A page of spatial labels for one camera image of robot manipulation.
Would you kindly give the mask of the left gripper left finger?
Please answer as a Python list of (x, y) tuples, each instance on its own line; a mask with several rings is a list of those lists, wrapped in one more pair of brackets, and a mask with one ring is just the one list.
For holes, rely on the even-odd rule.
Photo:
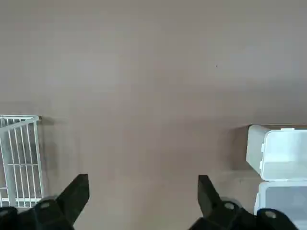
[(72, 230), (90, 198), (88, 174), (77, 175), (58, 195), (39, 201), (34, 207), (19, 211), (0, 209), (2, 230)]

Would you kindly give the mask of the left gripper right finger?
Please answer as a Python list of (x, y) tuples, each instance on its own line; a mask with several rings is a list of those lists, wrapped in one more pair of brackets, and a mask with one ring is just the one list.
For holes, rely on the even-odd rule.
[(198, 176), (198, 203), (202, 217), (192, 230), (296, 230), (297, 226), (276, 209), (262, 208), (251, 214), (242, 206), (221, 199), (209, 176)]

